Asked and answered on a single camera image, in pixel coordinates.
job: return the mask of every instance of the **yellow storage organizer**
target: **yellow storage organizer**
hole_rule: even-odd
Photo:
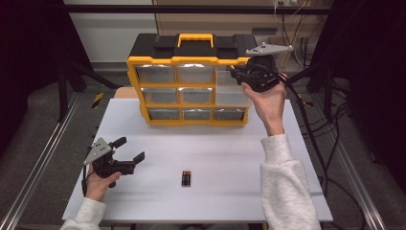
[[[250,34],[139,34],[128,77],[146,122],[158,126],[242,126],[251,105],[229,65],[244,65],[257,47]]]

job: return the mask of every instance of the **gray carpet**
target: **gray carpet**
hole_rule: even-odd
[[[110,73],[114,82],[129,84],[126,73]],[[304,83],[298,83],[297,89],[304,96],[304,101],[312,103],[306,94]],[[98,108],[91,108],[96,95],[104,93]],[[78,108],[63,134],[46,171],[41,177],[32,198],[30,199],[19,224],[61,225],[62,214],[67,205],[66,198],[72,192],[78,179],[81,163],[87,148],[92,145],[93,135],[102,120],[108,99],[115,91],[107,89],[95,82],[89,82],[85,93],[81,94]],[[299,124],[303,121],[299,109],[289,94],[294,105]],[[345,100],[334,95],[333,102],[341,104]],[[310,123],[321,117],[314,106],[307,106]],[[0,217],[2,218],[11,207],[19,191],[23,187],[48,138],[56,126],[58,117],[57,84],[51,84],[34,92],[29,98],[29,110],[25,115],[20,129],[14,136],[7,151],[0,160]],[[323,122],[312,125],[318,127]],[[340,140],[344,144],[350,159],[360,173],[373,202],[388,229],[406,229],[406,196],[397,187],[387,168],[370,159],[370,148],[363,138],[362,128],[357,124],[356,117],[344,115],[340,120]],[[306,135],[304,136],[310,157],[316,172],[321,174],[313,147]],[[327,134],[317,137],[317,142],[324,158],[330,153],[332,144]],[[333,158],[328,170],[329,177],[337,181],[347,190],[350,185],[336,157]],[[357,205],[340,188],[333,183],[328,184],[327,202],[334,217],[334,222],[346,229],[359,229],[362,222]],[[334,229],[330,223],[326,229]]]

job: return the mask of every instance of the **hand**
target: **hand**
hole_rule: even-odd
[[[87,176],[86,197],[102,202],[108,186],[118,180],[121,175],[121,172],[114,172],[107,178],[101,178],[94,172],[93,166],[90,164]]]
[[[252,90],[245,82],[241,83],[244,94],[249,97],[255,106],[258,116],[265,125],[268,136],[284,134],[282,114],[286,91],[284,85],[279,83],[268,91],[258,93]]]

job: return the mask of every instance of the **white shirt sleeve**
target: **white shirt sleeve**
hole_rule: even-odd
[[[105,212],[105,204],[93,199],[84,198],[75,218],[68,218],[61,230],[100,229],[99,224]]]
[[[269,229],[321,229],[310,198],[305,167],[293,158],[286,134],[261,140],[260,193]]]

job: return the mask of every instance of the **white tabletop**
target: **white tabletop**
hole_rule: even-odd
[[[332,221],[317,175],[308,156],[290,101],[283,113],[285,132],[294,156],[304,162],[319,221]],[[259,164],[264,160],[260,139],[266,137],[255,109],[246,126],[149,126],[137,99],[112,99],[97,140],[127,143],[114,158],[146,159],[134,174],[123,175],[109,189],[105,221],[112,222],[265,222],[259,192]],[[192,172],[192,185],[181,186],[182,171]],[[83,199],[81,173],[63,219],[74,217]]]

